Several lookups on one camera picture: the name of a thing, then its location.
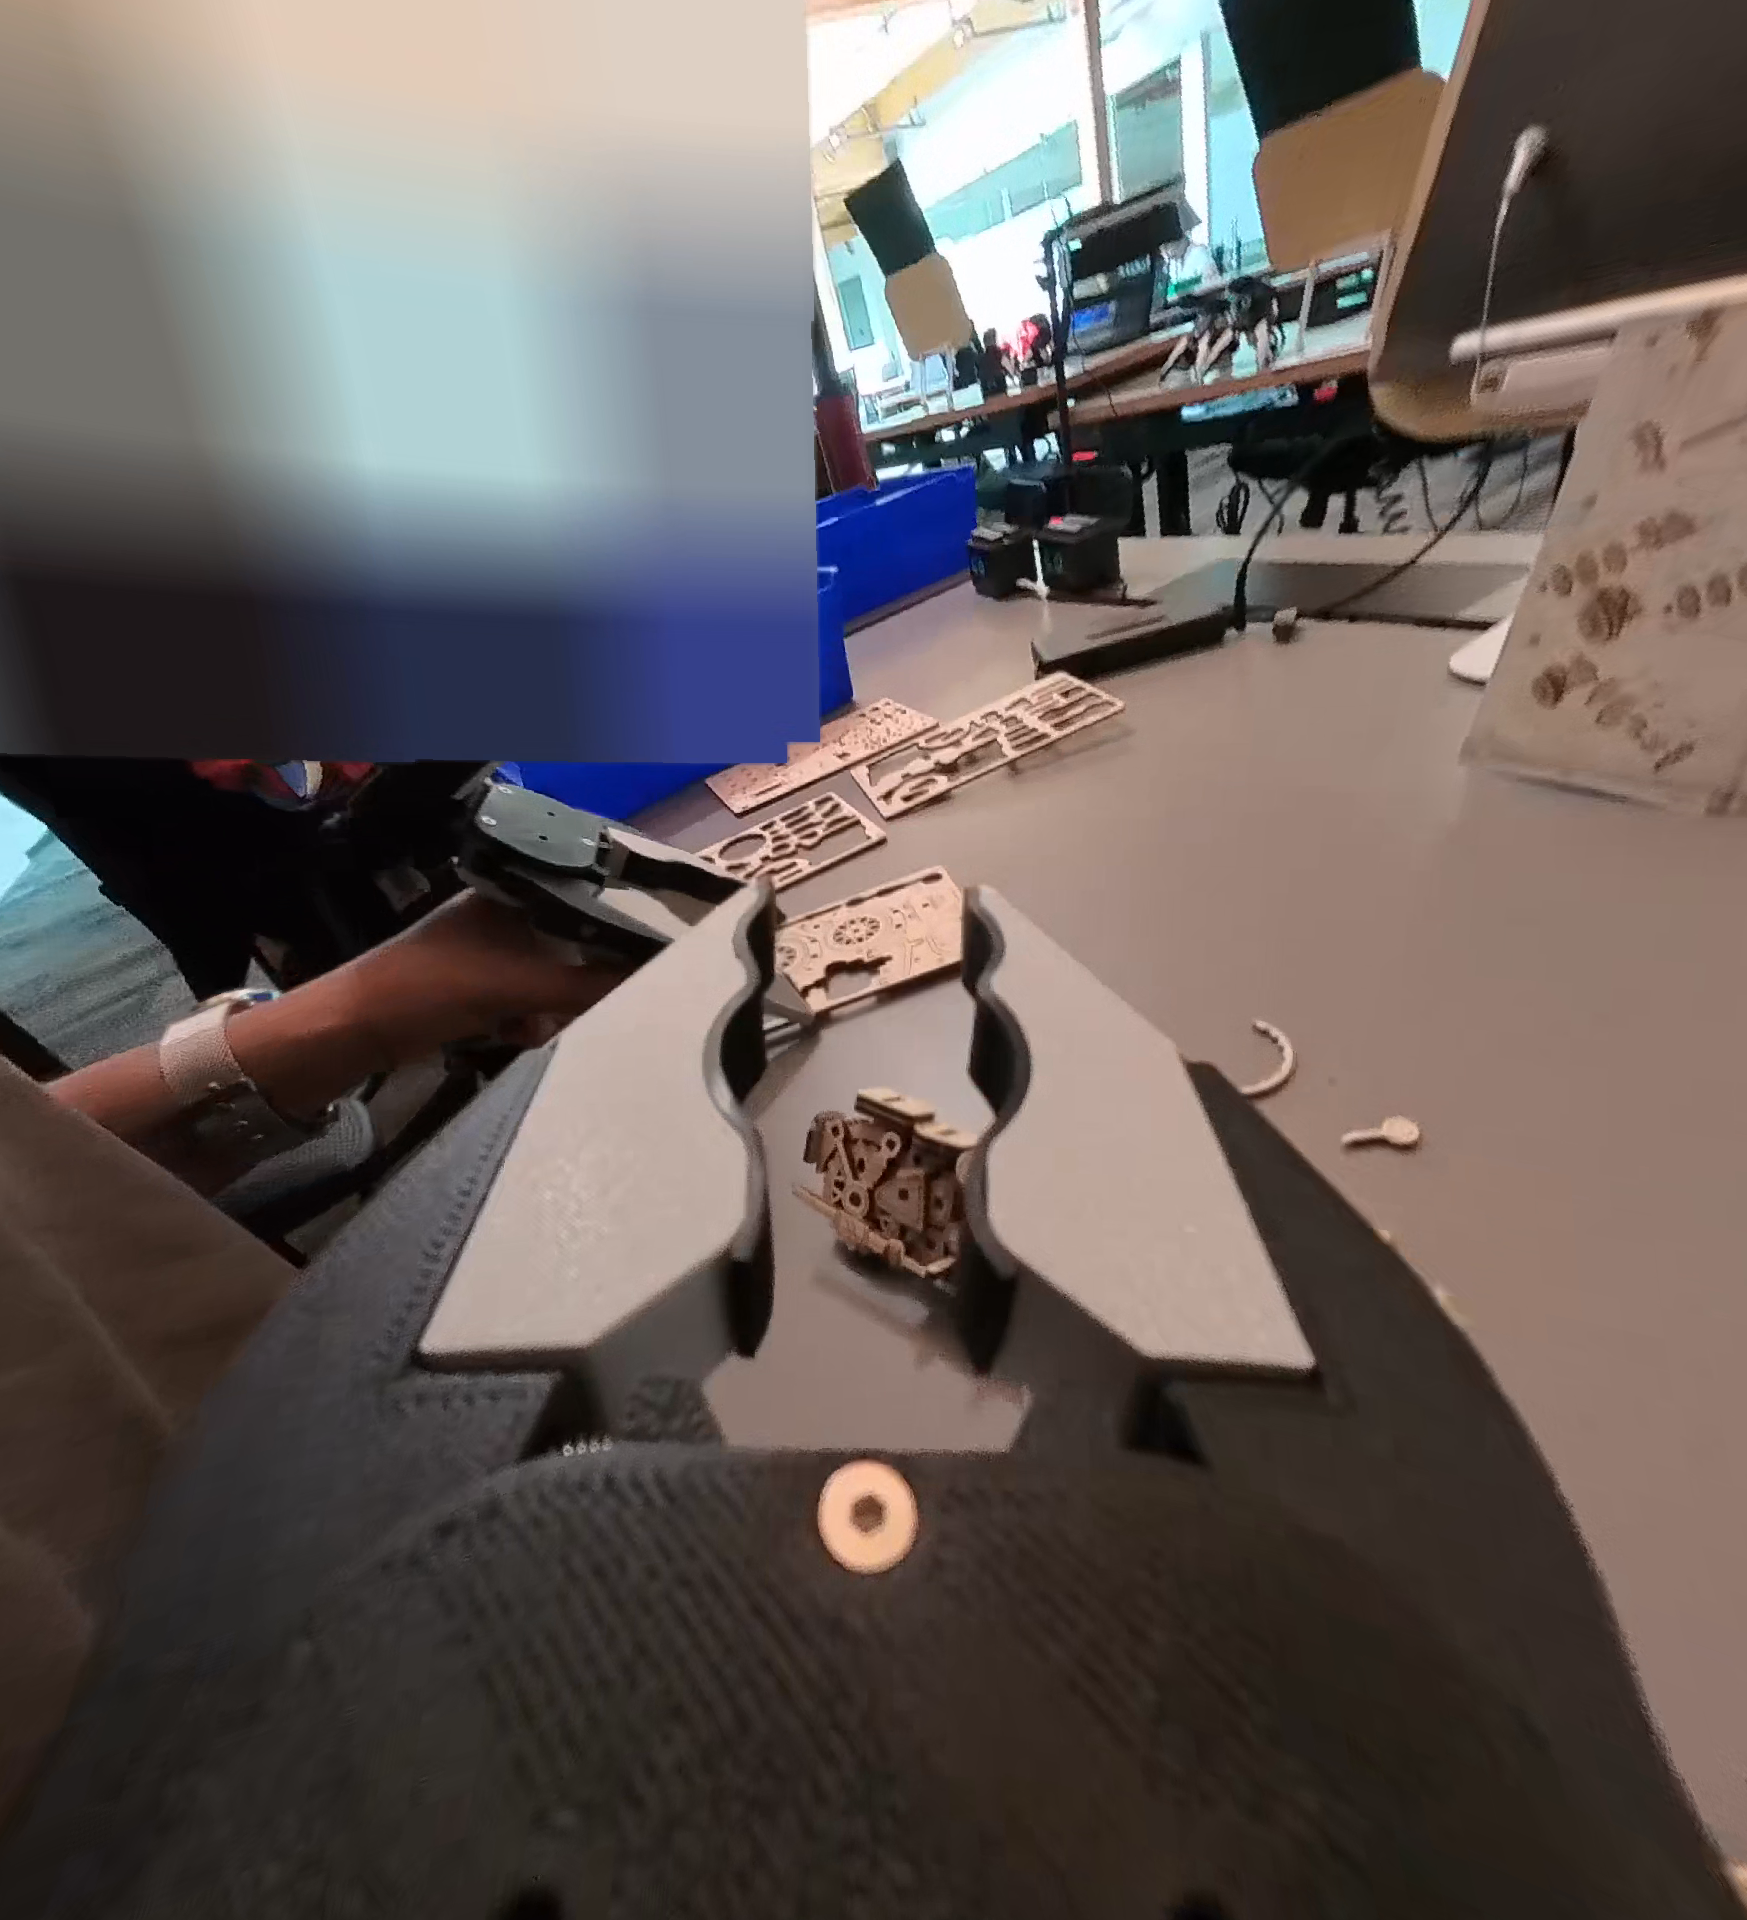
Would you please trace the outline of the person's left hand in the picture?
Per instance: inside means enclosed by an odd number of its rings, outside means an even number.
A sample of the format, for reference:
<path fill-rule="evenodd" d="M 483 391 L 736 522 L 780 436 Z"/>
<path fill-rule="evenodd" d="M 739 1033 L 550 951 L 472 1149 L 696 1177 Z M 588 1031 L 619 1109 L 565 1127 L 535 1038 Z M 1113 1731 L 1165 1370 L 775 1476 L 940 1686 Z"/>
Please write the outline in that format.
<path fill-rule="evenodd" d="M 612 992 L 603 974 L 554 944 L 496 900 L 464 889 L 357 967 L 371 1031 L 407 1046 L 472 1033 L 543 1033 Z"/>

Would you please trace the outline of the wooden background table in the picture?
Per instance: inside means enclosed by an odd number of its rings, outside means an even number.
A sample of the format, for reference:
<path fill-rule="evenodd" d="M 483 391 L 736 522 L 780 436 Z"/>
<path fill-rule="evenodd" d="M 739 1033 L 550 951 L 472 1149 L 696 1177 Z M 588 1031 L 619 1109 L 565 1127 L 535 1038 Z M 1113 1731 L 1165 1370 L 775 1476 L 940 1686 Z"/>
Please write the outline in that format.
<path fill-rule="evenodd" d="M 1314 321 L 1306 340 L 1283 340 L 1273 365 L 1238 365 L 1213 379 L 1193 379 L 1187 365 L 1160 371 L 1165 356 L 1152 356 L 1149 340 L 1128 340 L 1128 350 L 1099 356 L 1066 385 L 1066 403 L 1070 403 L 1070 424 L 1128 424 L 1149 412 L 1187 412 L 1187 403 L 1231 400 L 1231 391 L 1273 391 L 1273 385 L 1314 385 L 1314 379 L 1364 371 L 1364 363 L 1370 363 L 1370 309 Z M 993 431 L 993 424 L 1018 431 L 1018 415 L 1044 415 L 1044 412 L 1056 412 L 1056 379 L 1038 379 L 1003 400 L 977 400 L 977 403 L 906 412 L 906 415 L 866 424 L 861 444 L 880 461 L 880 451 L 895 451 L 895 444 L 933 444 L 945 431 Z"/>

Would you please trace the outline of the wooden puzzle sheet with wheels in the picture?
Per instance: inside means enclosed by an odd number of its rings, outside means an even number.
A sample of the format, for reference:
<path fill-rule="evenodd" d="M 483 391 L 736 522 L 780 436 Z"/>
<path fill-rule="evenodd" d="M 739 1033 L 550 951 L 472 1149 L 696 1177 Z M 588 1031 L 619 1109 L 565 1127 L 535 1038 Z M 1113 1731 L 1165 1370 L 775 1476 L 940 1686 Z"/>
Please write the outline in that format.
<path fill-rule="evenodd" d="M 880 879 L 816 910 L 775 902 L 764 1022 L 810 1031 L 940 974 L 963 974 L 963 884 L 945 867 Z"/>

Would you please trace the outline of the black and tan hanging panel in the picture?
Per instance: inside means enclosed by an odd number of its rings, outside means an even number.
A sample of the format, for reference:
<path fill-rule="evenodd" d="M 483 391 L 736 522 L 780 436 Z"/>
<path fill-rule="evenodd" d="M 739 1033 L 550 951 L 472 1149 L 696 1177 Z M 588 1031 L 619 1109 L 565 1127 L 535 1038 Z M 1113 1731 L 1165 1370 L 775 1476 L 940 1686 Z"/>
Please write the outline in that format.
<path fill-rule="evenodd" d="M 1396 237 L 1432 139 L 1438 75 L 1408 0 L 1225 0 L 1255 116 L 1264 269 L 1295 273 Z"/>
<path fill-rule="evenodd" d="M 880 262 L 885 309 L 909 363 L 963 356 L 973 340 L 966 300 L 953 285 L 953 262 L 933 246 L 927 219 L 909 191 L 906 161 L 866 174 L 848 198 L 848 219 Z"/>

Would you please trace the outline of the white wristwatch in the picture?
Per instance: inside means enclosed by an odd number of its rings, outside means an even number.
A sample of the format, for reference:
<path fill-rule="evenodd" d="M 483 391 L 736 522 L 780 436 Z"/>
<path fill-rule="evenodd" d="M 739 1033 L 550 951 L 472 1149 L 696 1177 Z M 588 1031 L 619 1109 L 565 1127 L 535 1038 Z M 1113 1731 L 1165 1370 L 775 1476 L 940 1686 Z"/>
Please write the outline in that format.
<path fill-rule="evenodd" d="M 243 1177 L 263 1177 L 263 1190 L 292 1190 L 323 1170 L 357 1170 L 371 1152 L 371 1117 L 360 1096 L 292 1117 L 247 1081 L 233 1046 L 233 1022 L 263 1001 L 280 1001 L 280 992 L 215 992 L 156 1038 L 161 1093 L 180 1104 L 180 1136 L 201 1170 L 211 1170 L 211 1199 Z"/>

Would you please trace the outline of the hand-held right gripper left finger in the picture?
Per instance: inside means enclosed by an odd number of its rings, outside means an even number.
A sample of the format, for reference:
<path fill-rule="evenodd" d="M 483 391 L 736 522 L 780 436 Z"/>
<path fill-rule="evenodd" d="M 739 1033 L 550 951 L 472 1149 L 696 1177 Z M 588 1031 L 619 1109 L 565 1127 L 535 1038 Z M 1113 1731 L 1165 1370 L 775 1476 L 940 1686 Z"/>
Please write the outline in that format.
<path fill-rule="evenodd" d="M 427 1370 L 716 1370 L 775 1323 L 775 889 L 712 902 L 554 1046 L 415 1335 Z"/>

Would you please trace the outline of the person's left forearm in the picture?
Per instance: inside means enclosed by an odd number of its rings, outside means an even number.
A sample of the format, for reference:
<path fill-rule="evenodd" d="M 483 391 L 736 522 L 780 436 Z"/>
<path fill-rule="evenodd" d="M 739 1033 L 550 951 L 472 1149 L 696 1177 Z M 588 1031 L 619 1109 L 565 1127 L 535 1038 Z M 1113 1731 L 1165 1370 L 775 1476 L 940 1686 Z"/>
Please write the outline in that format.
<path fill-rule="evenodd" d="M 366 1031 L 349 967 L 236 1017 L 233 1046 L 247 1081 L 292 1117 L 317 1117 L 323 1104 L 357 1096 L 357 1082 L 366 1082 L 371 1070 L 393 1070 L 393 1046 Z M 72 1065 L 45 1093 L 53 1109 L 86 1117 L 122 1149 L 161 1163 L 195 1163 L 180 1104 L 161 1093 L 156 1070 L 156 1038 Z"/>

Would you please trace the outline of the grey desk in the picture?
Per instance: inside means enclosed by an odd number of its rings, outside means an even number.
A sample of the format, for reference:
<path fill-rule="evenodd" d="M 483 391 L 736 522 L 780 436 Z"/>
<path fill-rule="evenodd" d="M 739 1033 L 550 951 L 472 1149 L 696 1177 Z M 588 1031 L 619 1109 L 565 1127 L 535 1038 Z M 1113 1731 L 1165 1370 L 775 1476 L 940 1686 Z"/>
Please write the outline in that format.
<path fill-rule="evenodd" d="M 1449 1299 L 1539 1437 L 1661 1731 L 1747 1856 L 1747 820 L 1460 760 L 1451 636 L 1325 625 L 788 889 L 996 884 Z M 1340 1149 L 1415 1117 L 1424 1149 Z"/>

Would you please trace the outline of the black flat power box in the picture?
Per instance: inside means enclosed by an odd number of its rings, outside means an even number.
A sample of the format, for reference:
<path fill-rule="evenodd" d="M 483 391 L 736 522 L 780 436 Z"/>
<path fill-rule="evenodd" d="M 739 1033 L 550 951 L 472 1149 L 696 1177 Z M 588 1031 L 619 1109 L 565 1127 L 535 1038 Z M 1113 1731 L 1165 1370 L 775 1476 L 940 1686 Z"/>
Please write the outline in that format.
<path fill-rule="evenodd" d="M 1196 602 L 1196 613 L 1123 613 L 1105 625 L 1088 625 L 1088 602 L 1070 613 L 1044 613 L 1038 636 L 1029 636 L 1029 671 L 1038 682 L 1113 682 L 1113 671 L 1133 671 L 1152 660 L 1187 660 L 1187 656 L 1213 656 L 1238 636 L 1238 613 L 1231 602 Z"/>

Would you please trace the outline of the printed instruction booklet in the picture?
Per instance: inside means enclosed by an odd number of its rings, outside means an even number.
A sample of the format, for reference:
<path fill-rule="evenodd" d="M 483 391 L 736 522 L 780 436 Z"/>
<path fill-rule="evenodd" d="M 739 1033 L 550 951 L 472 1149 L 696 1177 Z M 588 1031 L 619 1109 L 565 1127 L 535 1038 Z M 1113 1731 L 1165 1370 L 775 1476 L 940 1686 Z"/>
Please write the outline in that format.
<path fill-rule="evenodd" d="M 1747 305 L 1616 336 L 1460 760 L 1747 815 Z"/>

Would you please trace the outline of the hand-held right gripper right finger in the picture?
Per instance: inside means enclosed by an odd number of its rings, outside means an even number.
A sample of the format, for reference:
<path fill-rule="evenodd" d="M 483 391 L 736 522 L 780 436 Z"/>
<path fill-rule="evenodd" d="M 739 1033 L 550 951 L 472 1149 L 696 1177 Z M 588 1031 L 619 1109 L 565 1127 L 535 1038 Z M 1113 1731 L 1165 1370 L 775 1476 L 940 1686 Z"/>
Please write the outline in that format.
<path fill-rule="evenodd" d="M 966 1081 L 953 1327 L 977 1370 L 1050 1299 L 1152 1378 L 1311 1378 L 1314 1352 L 1176 1046 L 1003 889 L 963 900 Z"/>

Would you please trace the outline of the blue plastic bin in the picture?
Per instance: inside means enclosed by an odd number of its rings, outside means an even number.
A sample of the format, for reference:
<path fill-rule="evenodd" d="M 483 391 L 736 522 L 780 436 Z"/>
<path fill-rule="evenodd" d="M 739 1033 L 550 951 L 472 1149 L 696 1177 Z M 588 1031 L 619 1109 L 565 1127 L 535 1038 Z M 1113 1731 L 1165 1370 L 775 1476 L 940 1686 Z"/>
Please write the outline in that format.
<path fill-rule="evenodd" d="M 977 468 L 922 468 L 870 489 L 816 498 L 816 569 L 830 569 L 842 632 L 966 580 Z"/>
<path fill-rule="evenodd" d="M 826 724 L 852 707 L 852 671 L 842 647 L 842 574 L 816 569 L 816 707 Z M 633 820 L 648 802 L 679 799 L 685 782 L 729 770 L 729 769 L 685 769 L 685 760 L 496 760 L 496 779 L 599 810 L 612 820 Z"/>

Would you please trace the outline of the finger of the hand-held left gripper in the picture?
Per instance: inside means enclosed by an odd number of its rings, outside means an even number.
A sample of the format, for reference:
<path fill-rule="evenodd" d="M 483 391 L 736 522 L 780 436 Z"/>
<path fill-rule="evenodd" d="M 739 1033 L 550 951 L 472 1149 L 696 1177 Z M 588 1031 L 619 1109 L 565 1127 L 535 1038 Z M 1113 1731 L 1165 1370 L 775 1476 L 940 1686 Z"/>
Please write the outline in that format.
<path fill-rule="evenodd" d="M 599 900 L 590 900 L 590 942 L 599 944 L 665 944 L 703 910 L 739 889 L 739 879 L 716 874 L 712 859 L 648 838 L 633 827 L 599 827 Z"/>

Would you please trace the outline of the wooden puzzle frame sheet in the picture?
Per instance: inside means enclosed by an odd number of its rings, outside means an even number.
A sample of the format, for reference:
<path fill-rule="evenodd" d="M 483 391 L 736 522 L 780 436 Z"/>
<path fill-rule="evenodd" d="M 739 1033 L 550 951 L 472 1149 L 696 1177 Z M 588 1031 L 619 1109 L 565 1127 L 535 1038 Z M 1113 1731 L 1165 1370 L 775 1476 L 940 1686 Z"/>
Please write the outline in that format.
<path fill-rule="evenodd" d="M 810 794 L 764 815 L 746 815 L 736 834 L 696 846 L 696 859 L 716 867 L 721 879 L 739 884 L 758 879 L 788 889 L 870 846 L 885 846 L 885 820 L 870 820 L 861 802 L 838 794 Z"/>
<path fill-rule="evenodd" d="M 1044 671 L 953 724 L 933 724 L 870 753 L 866 769 L 852 769 L 852 782 L 885 820 L 895 820 L 985 770 L 1038 760 L 1115 719 L 1123 719 L 1123 697 L 1113 697 L 1105 687 L 1088 687 L 1070 671 Z"/>
<path fill-rule="evenodd" d="M 895 697 L 870 697 L 870 707 L 852 707 L 842 711 L 838 724 L 826 724 L 816 739 L 792 739 L 788 760 L 775 769 L 721 769 L 721 770 L 703 770 L 703 794 L 729 810 L 729 815 L 746 815 L 746 810 L 764 810 L 764 802 L 788 802 L 792 794 L 816 782 L 816 779 L 838 779 L 885 750 L 906 750 L 917 736 L 927 736 L 933 719 L 927 711 L 909 711 Z"/>

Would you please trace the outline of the wooden model assembly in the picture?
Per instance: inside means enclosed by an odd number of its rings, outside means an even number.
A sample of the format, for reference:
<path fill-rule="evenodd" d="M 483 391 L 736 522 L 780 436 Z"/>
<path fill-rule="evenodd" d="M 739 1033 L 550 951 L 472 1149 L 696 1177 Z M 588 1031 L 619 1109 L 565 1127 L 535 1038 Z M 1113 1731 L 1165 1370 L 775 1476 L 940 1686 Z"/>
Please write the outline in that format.
<path fill-rule="evenodd" d="M 963 1177 L 977 1152 L 973 1127 L 940 1123 L 909 1093 L 852 1093 L 848 1109 L 816 1109 L 804 1127 L 810 1205 L 838 1247 L 922 1281 L 953 1281 L 966 1247 Z"/>

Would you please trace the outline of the white monitor stand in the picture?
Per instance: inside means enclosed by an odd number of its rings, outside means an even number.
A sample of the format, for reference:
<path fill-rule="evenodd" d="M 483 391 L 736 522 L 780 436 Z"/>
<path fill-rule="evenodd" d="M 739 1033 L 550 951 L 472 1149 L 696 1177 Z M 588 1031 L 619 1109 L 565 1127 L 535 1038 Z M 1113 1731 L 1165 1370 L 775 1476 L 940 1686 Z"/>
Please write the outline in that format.
<path fill-rule="evenodd" d="M 1326 563 L 1255 563 L 1246 625 L 1295 632 L 1325 616 L 1451 632 L 1449 682 L 1484 687 L 1507 616 L 1532 569 L 1532 533 L 1467 533 L 1403 563 L 1326 552 Z"/>

